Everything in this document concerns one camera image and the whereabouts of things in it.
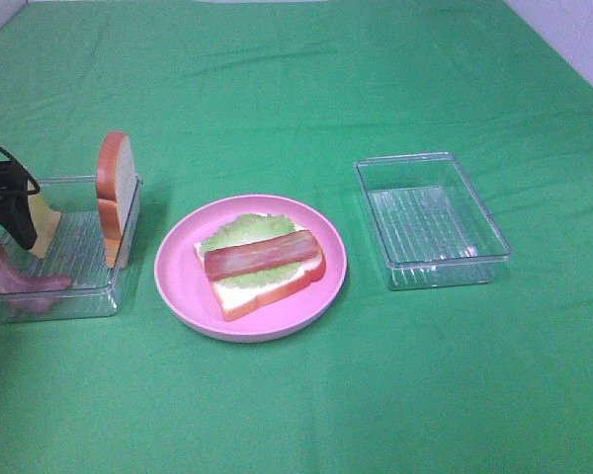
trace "bacon strip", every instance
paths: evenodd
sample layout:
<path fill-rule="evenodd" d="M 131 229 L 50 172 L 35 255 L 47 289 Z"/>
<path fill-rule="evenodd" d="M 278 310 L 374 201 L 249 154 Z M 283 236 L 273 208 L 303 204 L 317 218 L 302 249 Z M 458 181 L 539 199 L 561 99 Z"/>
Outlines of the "bacon strip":
<path fill-rule="evenodd" d="M 34 291 L 53 291 L 65 289 L 71 280 L 65 275 L 26 276 L 14 269 L 9 257 L 0 244 L 0 293 L 28 293 Z M 41 313 L 54 302 L 52 297 L 25 298 L 10 300 L 8 303 L 19 309 Z"/>
<path fill-rule="evenodd" d="M 205 272 L 211 281 L 272 269 L 315 257 L 321 248 L 308 230 L 300 230 L 252 244 L 224 247 L 205 253 Z"/>

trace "plastic container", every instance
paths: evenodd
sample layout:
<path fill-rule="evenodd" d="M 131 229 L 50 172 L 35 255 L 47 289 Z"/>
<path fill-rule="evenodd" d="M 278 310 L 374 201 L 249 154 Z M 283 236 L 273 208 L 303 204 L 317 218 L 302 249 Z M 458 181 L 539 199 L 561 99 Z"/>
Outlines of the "plastic container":
<path fill-rule="evenodd" d="M 447 152 L 354 163 L 391 290 L 485 283 L 510 247 L 457 160 Z"/>
<path fill-rule="evenodd" d="M 105 264 L 103 232 L 97 209 L 95 177 L 63 177 L 38 180 L 44 200 L 62 215 L 55 236 L 44 259 L 22 249 L 0 227 L 3 244 L 13 267 L 28 276 L 68 275 L 72 284 L 59 291 L 0 293 L 0 322 L 75 319 L 115 314 L 130 289 L 132 274 L 139 268 L 137 255 L 129 255 L 127 264 L 117 259 L 108 269 Z M 138 212 L 142 180 L 135 188 L 119 255 L 129 252 Z M 52 298 L 52 306 L 43 313 L 16 309 L 18 300 Z"/>

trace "standing bread slice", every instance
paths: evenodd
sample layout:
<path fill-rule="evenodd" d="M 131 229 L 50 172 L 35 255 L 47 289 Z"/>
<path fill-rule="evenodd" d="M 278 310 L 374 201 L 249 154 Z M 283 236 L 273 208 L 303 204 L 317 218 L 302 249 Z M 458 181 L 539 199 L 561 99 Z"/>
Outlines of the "standing bread slice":
<path fill-rule="evenodd" d="M 134 157 L 129 137 L 111 131 L 101 145 L 97 160 L 97 204 L 106 248 L 106 266 L 115 265 L 136 184 Z"/>

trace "pink plate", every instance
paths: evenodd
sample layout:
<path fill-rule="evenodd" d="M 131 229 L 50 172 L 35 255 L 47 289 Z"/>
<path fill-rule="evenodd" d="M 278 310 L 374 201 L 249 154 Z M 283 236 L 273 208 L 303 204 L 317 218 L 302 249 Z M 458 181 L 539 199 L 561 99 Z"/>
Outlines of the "pink plate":
<path fill-rule="evenodd" d="M 327 268 L 324 277 L 307 288 L 226 322 L 193 246 L 246 212 L 284 214 L 309 229 L 323 248 Z M 227 197 L 195 210 L 167 234 L 154 264 L 158 291 L 183 323 L 212 338 L 237 343 L 278 339 L 304 328 L 332 303 L 346 271 L 345 246 L 329 220 L 301 202 L 271 195 Z"/>

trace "bread slice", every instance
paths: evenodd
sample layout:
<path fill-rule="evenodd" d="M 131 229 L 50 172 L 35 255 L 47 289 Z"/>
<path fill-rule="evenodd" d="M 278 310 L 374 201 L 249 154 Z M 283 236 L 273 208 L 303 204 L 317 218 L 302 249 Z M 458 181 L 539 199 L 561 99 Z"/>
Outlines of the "bread slice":
<path fill-rule="evenodd" d="M 204 267 L 204 258 L 200 254 L 201 243 L 194 245 L 196 255 Z M 319 281 L 325 275 L 325 256 L 322 250 L 318 255 L 300 263 L 297 272 L 290 278 L 254 287 L 229 287 L 219 281 L 211 282 L 225 321 L 234 321 L 257 308 L 286 298 L 291 294 Z"/>
<path fill-rule="evenodd" d="M 106 135 L 97 160 L 96 183 L 106 266 L 111 268 L 118 257 L 136 185 L 129 137 L 122 131 L 111 131 Z M 123 257 L 122 267 L 127 264 L 127 255 Z"/>

